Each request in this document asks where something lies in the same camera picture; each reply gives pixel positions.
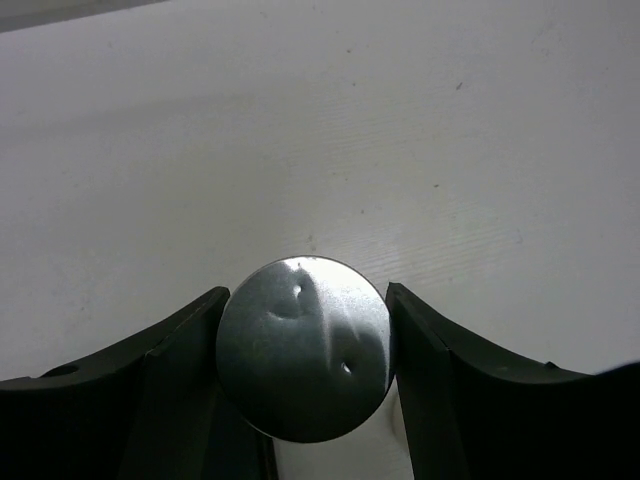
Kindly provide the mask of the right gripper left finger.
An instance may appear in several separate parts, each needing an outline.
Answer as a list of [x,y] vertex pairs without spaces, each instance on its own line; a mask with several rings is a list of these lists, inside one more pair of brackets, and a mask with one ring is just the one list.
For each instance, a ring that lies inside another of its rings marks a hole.
[[229,291],[40,377],[1,384],[5,479],[269,479],[273,443],[225,398],[215,335]]

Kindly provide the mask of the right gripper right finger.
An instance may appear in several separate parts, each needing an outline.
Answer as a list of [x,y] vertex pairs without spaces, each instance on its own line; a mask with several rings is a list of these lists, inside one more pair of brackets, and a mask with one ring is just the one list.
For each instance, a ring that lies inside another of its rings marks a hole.
[[513,353],[399,283],[386,303],[418,479],[635,479],[639,367],[598,374]]

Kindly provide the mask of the silver-lid bead jar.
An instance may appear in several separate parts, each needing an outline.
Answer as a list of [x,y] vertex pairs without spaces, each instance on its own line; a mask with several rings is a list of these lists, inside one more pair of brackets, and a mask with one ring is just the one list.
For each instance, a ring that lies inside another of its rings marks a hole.
[[215,341],[221,388],[274,448],[283,479],[369,479],[366,423],[395,374],[395,338],[377,288],[353,267],[297,255],[231,294]]

